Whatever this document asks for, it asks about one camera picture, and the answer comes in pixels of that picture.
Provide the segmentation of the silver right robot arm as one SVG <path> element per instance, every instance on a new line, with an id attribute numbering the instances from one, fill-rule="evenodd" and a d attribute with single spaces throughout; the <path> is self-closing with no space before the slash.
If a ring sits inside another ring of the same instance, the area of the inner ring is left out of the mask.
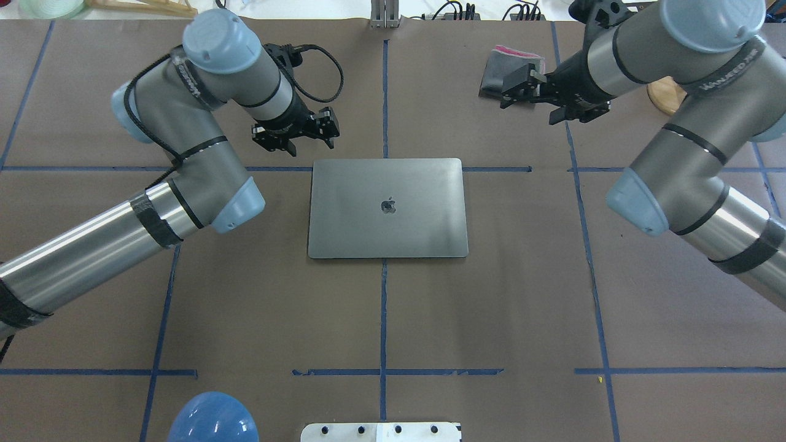
<path id="1" fill-rule="evenodd" d="M 665 77 L 686 98 L 606 195 L 647 235 L 670 230 L 784 309 L 784 221 L 718 174 L 746 143 L 784 135 L 784 58 L 760 30 L 763 1 L 575 1 L 582 48 L 549 73 L 506 75 L 500 106 L 548 103 L 550 123 L 590 122 Z"/>

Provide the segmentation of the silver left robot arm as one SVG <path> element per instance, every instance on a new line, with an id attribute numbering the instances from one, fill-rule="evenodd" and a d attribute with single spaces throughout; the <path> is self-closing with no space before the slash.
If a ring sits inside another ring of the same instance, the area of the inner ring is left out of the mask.
<path id="1" fill-rule="evenodd" d="M 177 47 L 117 89 L 116 120 L 165 151 L 171 167 L 132 198 L 2 264 L 2 337 L 41 324 L 56 309 L 207 226 L 224 234 L 266 202 L 214 112 L 233 101 L 254 120 L 252 140 L 297 154 L 292 140 L 340 132 L 323 100 L 317 112 L 293 70 L 313 44 L 264 44 L 228 9 L 200 12 Z"/>

